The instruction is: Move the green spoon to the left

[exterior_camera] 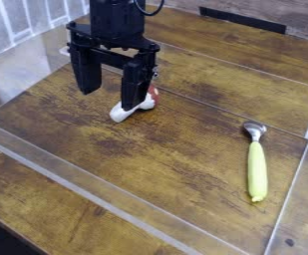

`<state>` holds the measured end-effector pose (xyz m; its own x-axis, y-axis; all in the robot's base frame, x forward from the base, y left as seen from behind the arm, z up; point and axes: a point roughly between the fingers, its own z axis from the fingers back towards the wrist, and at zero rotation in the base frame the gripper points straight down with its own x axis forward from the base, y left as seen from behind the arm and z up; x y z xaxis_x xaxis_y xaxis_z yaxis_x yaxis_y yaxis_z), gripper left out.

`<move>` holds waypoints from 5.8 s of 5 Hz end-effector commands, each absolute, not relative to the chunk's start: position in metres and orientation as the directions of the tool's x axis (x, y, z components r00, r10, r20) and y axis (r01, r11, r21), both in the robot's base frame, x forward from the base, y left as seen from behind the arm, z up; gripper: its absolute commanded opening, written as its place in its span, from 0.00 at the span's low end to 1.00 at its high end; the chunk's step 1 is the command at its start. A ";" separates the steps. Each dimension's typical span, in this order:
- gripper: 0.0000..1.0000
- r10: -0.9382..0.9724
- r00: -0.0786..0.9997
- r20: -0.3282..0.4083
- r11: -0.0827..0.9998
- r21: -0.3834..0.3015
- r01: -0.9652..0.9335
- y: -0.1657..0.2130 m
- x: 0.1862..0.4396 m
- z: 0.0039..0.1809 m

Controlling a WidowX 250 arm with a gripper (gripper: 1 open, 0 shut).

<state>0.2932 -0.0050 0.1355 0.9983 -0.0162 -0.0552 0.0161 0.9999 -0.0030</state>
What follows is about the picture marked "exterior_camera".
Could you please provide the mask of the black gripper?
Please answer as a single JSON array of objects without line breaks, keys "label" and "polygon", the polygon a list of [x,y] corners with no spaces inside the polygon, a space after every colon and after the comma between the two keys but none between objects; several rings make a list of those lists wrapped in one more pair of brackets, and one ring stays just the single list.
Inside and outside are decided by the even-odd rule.
[{"label": "black gripper", "polygon": [[70,22],[68,53],[78,88],[87,95],[102,85],[102,64],[123,68],[122,109],[146,98],[159,46],[145,37],[146,0],[90,0],[90,23]]}]

